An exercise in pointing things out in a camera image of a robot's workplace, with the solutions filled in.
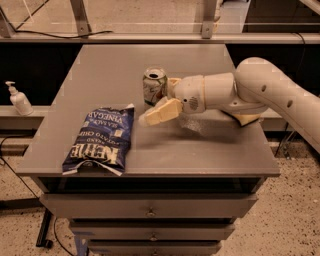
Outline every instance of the white pump bottle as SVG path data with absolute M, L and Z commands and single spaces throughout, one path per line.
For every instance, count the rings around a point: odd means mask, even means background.
M 30 115 L 33 112 L 33 108 L 23 92 L 19 92 L 12 84 L 15 82 L 6 81 L 6 85 L 9 86 L 9 91 L 11 93 L 10 100 L 16 110 L 22 116 Z

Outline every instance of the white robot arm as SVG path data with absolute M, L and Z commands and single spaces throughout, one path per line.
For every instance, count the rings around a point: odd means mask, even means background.
M 320 153 L 320 98 L 267 60 L 242 61 L 235 77 L 232 73 L 191 76 L 171 86 L 168 98 L 140 117 L 141 124 L 164 122 L 180 112 L 220 109 L 232 115 L 256 115 L 270 107 Z

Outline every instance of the aluminum can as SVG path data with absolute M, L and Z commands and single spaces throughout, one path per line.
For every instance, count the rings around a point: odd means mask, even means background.
M 150 67 L 143 76 L 143 96 L 145 110 L 154 107 L 164 96 L 167 96 L 166 72 L 160 67 Z

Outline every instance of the blue chip bag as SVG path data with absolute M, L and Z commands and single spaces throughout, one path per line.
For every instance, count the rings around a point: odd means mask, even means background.
M 125 171 L 125 156 L 131 146 L 134 107 L 91 111 L 62 164 L 63 175 L 77 173 L 80 166 L 101 166 L 117 175 Z

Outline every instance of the gray table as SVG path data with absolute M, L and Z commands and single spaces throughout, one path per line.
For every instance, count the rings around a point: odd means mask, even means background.
M 168 77 L 234 71 L 224 45 L 85 45 L 17 173 L 34 179 L 45 192 L 42 203 L 56 216 L 69 218 L 76 238 L 89 241 L 95 252 L 162 255 L 183 253 L 182 246 L 186 252 L 214 253 L 218 241 L 231 234 L 233 221 L 254 204 L 259 186 L 278 176 L 279 168 L 259 122 L 241 128 L 210 110 L 140 127 L 142 76 L 149 66 L 163 67 Z M 117 177 L 93 168 L 63 177 L 62 163 L 87 113 L 130 103 L 135 122 L 125 173 Z M 78 223 L 81 219 L 90 221 Z M 193 220 L 188 221 L 191 229 L 176 226 L 187 219 Z M 170 240 L 170 246 L 162 240 Z

